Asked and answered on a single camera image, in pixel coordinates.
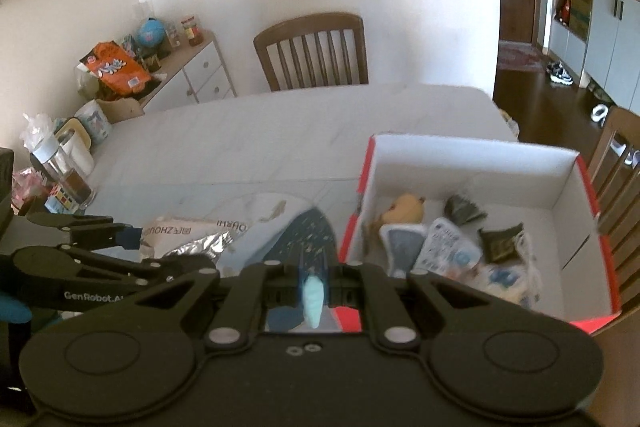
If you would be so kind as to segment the orange snack bag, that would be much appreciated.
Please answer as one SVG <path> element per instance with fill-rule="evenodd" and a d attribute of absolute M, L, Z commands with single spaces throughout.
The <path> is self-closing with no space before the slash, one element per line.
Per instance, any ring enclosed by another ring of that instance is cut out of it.
<path fill-rule="evenodd" d="M 139 93 L 152 80 L 151 75 L 114 41 L 96 44 L 80 62 L 120 96 Z"/>

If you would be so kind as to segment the black snack packet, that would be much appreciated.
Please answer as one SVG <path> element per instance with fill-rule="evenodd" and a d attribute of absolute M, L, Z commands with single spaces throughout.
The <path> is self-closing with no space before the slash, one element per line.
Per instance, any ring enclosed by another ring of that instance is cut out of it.
<path fill-rule="evenodd" d="M 508 262 L 520 262 L 521 256 L 516 248 L 518 236 L 524 231 L 524 225 L 519 223 L 514 227 L 503 230 L 479 229 L 485 261 L 490 265 L 503 265 Z"/>

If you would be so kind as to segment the red white cardboard box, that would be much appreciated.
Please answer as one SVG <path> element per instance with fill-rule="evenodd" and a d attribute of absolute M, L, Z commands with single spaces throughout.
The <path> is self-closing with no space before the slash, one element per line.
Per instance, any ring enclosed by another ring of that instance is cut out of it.
<path fill-rule="evenodd" d="M 368 228 L 406 193 L 424 200 L 426 225 L 442 217 L 454 194 L 479 205 L 486 218 L 462 229 L 473 243 L 481 229 L 523 225 L 541 279 L 535 310 L 589 334 L 620 315 L 611 248 L 598 230 L 596 193 L 576 150 L 434 135 L 372 136 L 358 187 L 360 207 L 349 219 L 341 261 L 388 265 Z"/>

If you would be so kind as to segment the white canister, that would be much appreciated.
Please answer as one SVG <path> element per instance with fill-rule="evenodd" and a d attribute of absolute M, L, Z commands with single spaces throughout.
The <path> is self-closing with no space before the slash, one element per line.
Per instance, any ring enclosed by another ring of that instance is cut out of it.
<path fill-rule="evenodd" d="M 81 106 L 75 117 L 85 127 L 94 146 L 101 145 L 111 134 L 112 125 L 96 100 Z"/>

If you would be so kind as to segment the white yellow blue packet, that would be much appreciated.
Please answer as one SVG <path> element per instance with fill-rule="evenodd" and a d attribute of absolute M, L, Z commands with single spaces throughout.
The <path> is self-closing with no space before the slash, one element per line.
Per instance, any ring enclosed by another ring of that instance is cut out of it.
<path fill-rule="evenodd" d="M 540 299 L 541 274 L 533 261 L 481 265 L 473 286 L 491 296 L 533 309 Z"/>

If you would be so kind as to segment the far wooden chair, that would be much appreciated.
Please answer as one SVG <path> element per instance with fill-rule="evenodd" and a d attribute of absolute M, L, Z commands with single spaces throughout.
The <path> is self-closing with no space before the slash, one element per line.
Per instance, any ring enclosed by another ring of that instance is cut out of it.
<path fill-rule="evenodd" d="M 285 20 L 260 32 L 254 49 L 273 92 L 369 83 L 364 23 L 356 14 Z"/>

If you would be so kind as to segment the blue globe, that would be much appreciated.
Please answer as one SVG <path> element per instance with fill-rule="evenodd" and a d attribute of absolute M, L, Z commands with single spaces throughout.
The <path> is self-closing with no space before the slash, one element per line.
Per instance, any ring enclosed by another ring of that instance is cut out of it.
<path fill-rule="evenodd" d="M 148 18 L 138 29 L 136 39 L 142 48 L 155 49 L 163 43 L 165 36 L 163 23 L 156 18 Z"/>

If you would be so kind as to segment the light blue small object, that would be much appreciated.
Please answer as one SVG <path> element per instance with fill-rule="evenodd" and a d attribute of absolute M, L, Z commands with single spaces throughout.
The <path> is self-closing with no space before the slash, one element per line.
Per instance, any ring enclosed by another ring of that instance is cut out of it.
<path fill-rule="evenodd" d="M 318 329 L 326 302 L 326 284 L 317 274 L 310 274 L 303 283 L 303 312 L 307 325 Z"/>

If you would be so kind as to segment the red lid jar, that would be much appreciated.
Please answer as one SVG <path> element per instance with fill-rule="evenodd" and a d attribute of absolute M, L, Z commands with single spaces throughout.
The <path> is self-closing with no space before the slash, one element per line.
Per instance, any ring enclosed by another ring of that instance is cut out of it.
<path fill-rule="evenodd" d="M 204 37 L 194 15 L 183 17 L 181 25 L 190 46 L 198 46 L 203 42 Z"/>

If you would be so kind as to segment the silver foil bag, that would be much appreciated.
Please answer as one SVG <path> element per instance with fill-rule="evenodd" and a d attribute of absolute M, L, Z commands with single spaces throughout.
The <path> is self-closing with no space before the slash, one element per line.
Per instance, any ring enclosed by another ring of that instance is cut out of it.
<path fill-rule="evenodd" d="M 207 255 L 217 260 L 250 227 L 239 221 L 160 217 L 142 229 L 143 258 Z"/>

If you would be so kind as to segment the right side wooden chair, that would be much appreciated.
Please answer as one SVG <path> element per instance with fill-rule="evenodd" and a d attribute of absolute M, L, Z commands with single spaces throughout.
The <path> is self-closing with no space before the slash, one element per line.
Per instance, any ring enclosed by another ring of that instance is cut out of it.
<path fill-rule="evenodd" d="M 608 239 L 620 309 L 639 306 L 639 116 L 613 106 L 588 166 L 599 231 Z"/>

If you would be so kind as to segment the yellow plush toy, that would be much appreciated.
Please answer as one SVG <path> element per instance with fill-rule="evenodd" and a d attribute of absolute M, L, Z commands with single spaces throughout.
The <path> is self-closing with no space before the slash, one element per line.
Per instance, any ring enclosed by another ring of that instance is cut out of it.
<path fill-rule="evenodd" d="M 417 225 L 424 217 L 423 197 L 411 193 L 401 194 L 378 218 L 382 225 Z"/>

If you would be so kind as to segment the sneakers on floor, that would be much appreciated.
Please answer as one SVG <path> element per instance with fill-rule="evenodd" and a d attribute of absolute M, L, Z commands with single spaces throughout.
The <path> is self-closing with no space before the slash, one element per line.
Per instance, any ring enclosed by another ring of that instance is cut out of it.
<path fill-rule="evenodd" d="M 574 84 L 573 77 L 567 72 L 561 62 L 549 63 L 546 68 L 546 73 L 549 80 L 554 84 L 559 84 L 560 86 L 573 86 Z"/>

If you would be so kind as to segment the glass tea bottle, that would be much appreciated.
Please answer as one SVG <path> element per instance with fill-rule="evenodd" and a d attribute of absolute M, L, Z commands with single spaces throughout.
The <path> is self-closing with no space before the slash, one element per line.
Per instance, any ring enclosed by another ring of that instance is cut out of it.
<path fill-rule="evenodd" d="M 76 162 L 63 150 L 53 134 L 45 136 L 32 155 L 47 173 L 62 186 L 80 209 L 85 210 L 94 199 L 94 191 L 88 184 Z"/>

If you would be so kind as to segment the white grey snack packet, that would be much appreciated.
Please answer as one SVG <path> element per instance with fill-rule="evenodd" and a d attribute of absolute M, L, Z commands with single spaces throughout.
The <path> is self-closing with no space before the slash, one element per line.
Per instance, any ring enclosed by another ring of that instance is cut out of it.
<path fill-rule="evenodd" d="M 427 226 L 418 223 L 382 225 L 378 232 L 387 255 L 387 274 L 405 277 L 414 267 L 427 236 Z"/>

